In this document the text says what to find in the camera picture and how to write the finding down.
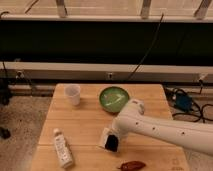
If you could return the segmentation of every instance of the electrical outlet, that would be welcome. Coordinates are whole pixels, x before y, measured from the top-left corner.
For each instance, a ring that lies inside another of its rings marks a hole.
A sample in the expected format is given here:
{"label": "electrical outlet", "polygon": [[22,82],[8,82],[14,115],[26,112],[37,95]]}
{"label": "electrical outlet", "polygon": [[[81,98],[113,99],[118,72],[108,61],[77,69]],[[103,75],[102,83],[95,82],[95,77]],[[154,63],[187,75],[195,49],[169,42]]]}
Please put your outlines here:
{"label": "electrical outlet", "polygon": [[23,70],[17,70],[16,71],[16,79],[19,79],[19,78],[24,78],[24,71]]}
{"label": "electrical outlet", "polygon": [[114,80],[114,76],[115,76],[115,73],[114,72],[107,72],[106,73],[106,80]]}
{"label": "electrical outlet", "polygon": [[198,82],[203,81],[208,76],[208,73],[199,74]]}

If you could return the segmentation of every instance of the wooden table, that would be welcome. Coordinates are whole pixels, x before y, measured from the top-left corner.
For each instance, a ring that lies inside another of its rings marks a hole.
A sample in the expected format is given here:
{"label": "wooden table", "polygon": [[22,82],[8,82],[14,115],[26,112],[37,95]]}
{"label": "wooden table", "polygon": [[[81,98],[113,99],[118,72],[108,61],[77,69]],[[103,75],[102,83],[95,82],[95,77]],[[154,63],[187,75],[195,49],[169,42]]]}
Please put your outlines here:
{"label": "wooden table", "polygon": [[[70,105],[64,96],[64,84],[58,84],[31,165],[31,171],[61,171],[53,146],[53,129],[63,131],[72,150],[75,166],[72,171],[118,171],[123,162],[140,160],[147,164],[142,170],[186,171],[187,161],[181,147],[150,137],[130,133],[113,153],[98,146],[103,128],[115,115],[105,112],[99,104],[100,92],[110,84],[80,84],[81,102]],[[130,97],[143,100],[145,115],[171,119],[169,106],[161,85],[117,84]]]}

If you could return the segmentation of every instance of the gray floor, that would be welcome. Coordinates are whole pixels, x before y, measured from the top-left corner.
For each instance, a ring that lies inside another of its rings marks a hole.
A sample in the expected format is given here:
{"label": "gray floor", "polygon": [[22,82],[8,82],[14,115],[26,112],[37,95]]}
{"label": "gray floor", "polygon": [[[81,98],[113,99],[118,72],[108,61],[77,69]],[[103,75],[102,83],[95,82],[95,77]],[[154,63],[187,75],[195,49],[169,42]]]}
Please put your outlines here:
{"label": "gray floor", "polygon": [[[194,98],[200,105],[213,103],[213,92],[204,90]],[[50,102],[51,97],[14,96],[8,106],[0,107],[0,126],[8,128],[12,134],[8,140],[0,139],[1,171],[29,170]],[[213,119],[213,108],[208,108],[206,113]],[[185,154],[191,171],[213,171],[212,157],[190,150],[185,150]]]}
{"label": "gray floor", "polygon": [[27,171],[36,149],[51,97],[14,96],[1,106],[0,126],[11,138],[0,139],[0,170]]}

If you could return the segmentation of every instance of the blue object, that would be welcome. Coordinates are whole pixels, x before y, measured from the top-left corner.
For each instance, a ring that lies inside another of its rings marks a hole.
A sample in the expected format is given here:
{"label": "blue object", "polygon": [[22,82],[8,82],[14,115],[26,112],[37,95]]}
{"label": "blue object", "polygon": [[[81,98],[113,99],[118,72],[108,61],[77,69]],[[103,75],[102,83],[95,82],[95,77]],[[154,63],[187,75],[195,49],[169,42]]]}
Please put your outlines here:
{"label": "blue object", "polygon": [[192,109],[192,98],[185,94],[176,94],[175,107],[183,111],[190,111]]}

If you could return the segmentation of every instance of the black wall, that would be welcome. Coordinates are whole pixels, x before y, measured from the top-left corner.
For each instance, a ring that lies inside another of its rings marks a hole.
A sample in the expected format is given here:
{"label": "black wall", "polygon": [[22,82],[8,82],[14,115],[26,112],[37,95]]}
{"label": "black wall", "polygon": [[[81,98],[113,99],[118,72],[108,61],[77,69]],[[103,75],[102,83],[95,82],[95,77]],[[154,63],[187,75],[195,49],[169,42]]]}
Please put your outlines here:
{"label": "black wall", "polygon": [[[158,23],[0,21],[6,61],[137,64]],[[213,24],[162,23],[144,61],[152,65],[213,66]]]}

